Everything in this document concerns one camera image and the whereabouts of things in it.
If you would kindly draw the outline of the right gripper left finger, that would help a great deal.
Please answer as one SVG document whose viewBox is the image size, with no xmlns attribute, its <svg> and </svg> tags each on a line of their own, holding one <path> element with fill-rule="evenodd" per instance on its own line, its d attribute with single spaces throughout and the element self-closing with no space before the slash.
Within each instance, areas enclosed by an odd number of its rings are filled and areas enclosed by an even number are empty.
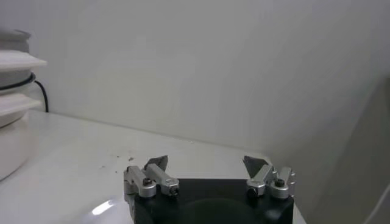
<svg viewBox="0 0 390 224">
<path fill-rule="evenodd" d="M 168 156 L 151 158 L 140 168 L 128 166 L 123 172 L 124 199 L 131 201 L 135 196 L 153 198 L 157 192 L 168 196 L 179 195 L 179 180 L 166 173 Z"/>
</svg>

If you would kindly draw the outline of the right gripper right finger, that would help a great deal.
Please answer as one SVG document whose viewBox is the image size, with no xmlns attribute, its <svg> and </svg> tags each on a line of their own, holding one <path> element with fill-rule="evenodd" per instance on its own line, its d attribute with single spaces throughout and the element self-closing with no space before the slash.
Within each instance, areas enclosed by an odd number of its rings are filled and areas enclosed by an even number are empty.
<svg viewBox="0 0 390 224">
<path fill-rule="evenodd" d="M 290 167 L 282 167 L 279 171 L 264 159 L 245 156 L 243 163 L 249 174 L 246 181 L 247 196 L 259 198 L 270 194 L 272 198 L 284 200 L 294 196 L 296 174 Z"/>
</svg>

